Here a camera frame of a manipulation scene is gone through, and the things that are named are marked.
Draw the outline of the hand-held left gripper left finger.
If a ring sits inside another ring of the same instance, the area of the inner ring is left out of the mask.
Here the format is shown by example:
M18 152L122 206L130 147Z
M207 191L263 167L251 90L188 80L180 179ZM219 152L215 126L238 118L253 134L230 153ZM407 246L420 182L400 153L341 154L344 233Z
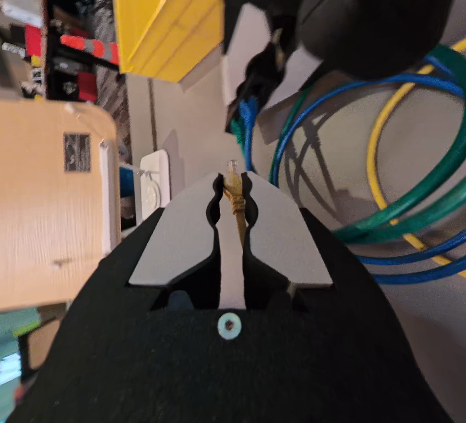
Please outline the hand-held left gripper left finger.
M134 286L169 286L203 274L221 279L216 224L224 177L212 172L178 193L164 208L135 269Z

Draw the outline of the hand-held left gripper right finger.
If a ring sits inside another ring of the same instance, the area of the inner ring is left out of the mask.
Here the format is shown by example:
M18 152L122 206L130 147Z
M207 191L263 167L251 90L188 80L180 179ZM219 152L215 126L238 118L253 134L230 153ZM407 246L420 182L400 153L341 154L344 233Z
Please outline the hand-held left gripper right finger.
M243 190L253 260L297 287L331 287L333 280L295 201L254 172L243 174Z

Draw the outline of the white table grommet plate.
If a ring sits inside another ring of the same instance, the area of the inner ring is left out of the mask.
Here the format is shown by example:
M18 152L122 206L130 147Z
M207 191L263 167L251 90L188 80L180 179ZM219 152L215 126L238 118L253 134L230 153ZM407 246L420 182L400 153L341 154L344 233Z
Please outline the white table grommet plate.
M140 197L141 216L146 220L155 210L165 208L171 201L170 161L165 149L141 159Z

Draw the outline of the folded wooden table top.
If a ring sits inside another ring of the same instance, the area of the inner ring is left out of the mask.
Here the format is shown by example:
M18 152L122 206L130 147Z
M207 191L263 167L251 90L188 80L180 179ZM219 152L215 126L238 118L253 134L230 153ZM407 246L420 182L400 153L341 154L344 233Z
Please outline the folded wooden table top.
M73 300L121 240L112 117L90 103L1 100L1 312Z

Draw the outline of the small wooden table top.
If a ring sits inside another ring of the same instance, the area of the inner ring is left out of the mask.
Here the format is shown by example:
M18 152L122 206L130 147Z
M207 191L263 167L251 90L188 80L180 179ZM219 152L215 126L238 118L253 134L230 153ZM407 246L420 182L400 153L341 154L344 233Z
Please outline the small wooden table top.
M44 364L61 322L61 317L48 321L27 335L28 364L33 371L39 370Z

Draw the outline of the large yellow plastic bin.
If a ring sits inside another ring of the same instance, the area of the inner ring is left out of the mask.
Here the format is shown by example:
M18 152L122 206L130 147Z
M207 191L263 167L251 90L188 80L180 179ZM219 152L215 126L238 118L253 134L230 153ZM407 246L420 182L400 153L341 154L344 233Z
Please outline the large yellow plastic bin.
M113 0L120 72L179 82L224 39L224 0Z

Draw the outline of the orange traffic cone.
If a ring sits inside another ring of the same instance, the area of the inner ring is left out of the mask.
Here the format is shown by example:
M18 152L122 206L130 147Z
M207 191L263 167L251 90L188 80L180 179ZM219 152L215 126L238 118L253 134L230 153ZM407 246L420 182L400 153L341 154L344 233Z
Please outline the orange traffic cone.
M92 55L94 58L119 66L118 45L115 42L102 42L81 36L62 35L62 45Z

